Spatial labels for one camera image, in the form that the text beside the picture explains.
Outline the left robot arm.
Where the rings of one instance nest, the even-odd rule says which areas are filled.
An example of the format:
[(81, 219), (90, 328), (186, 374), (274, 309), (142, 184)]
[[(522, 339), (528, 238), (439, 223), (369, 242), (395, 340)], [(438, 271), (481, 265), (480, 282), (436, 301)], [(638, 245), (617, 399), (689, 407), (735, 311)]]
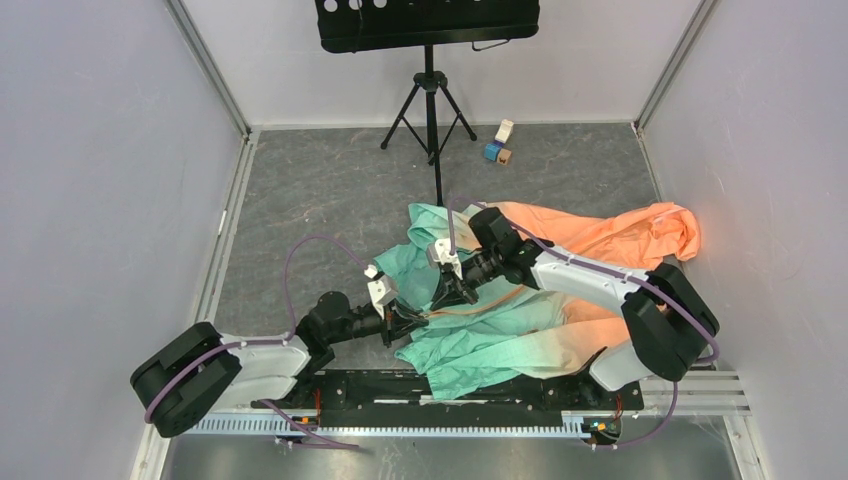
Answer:
[(292, 338), (238, 337), (196, 323), (137, 367), (130, 385), (146, 423), (171, 438), (210, 412), (260, 400), (302, 407), (313, 397), (317, 374), (334, 360), (335, 344), (377, 336), (389, 346), (427, 323), (401, 301), (378, 311), (372, 304), (354, 307), (345, 294), (331, 291), (300, 320)]

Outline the green and orange jacket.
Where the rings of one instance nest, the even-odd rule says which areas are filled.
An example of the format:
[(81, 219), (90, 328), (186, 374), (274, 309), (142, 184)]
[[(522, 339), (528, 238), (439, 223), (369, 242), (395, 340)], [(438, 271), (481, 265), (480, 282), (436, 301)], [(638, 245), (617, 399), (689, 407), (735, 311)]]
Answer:
[[(510, 201), (496, 206), (540, 238), (617, 266), (652, 270), (669, 256), (690, 260), (701, 247), (695, 215), (671, 202), (610, 218)], [(537, 291), (502, 278), (481, 287), (473, 305), (431, 309), (439, 273), (430, 266), (426, 248), (447, 237), (449, 220), (463, 254), (478, 248), (467, 225), (476, 211), (469, 206), (449, 215), (443, 207), (414, 203), (408, 208), (408, 243), (375, 259), (396, 281), (400, 300), (428, 320), (395, 355), (426, 376), (435, 399), (454, 400), (520, 374), (540, 379), (571, 374), (601, 348), (628, 339), (618, 313), (573, 295)]]

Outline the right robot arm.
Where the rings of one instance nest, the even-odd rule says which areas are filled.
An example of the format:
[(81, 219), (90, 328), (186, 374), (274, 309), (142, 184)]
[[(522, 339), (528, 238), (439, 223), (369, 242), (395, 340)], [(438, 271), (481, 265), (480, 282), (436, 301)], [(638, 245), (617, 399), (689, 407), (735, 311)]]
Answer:
[(503, 278), (538, 291), (575, 296), (618, 314), (626, 340), (598, 347), (578, 364), (580, 400), (602, 408), (627, 384), (658, 376), (680, 381), (696, 364), (715, 361), (720, 325), (682, 271), (662, 263), (652, 270), (614, 266), (575, 254), (485, 207), (469, 220), (479, 246), (466, 260), (450, 231), (427, 248), (440, 272), (435, 307), (474, 304), (478, 289)]

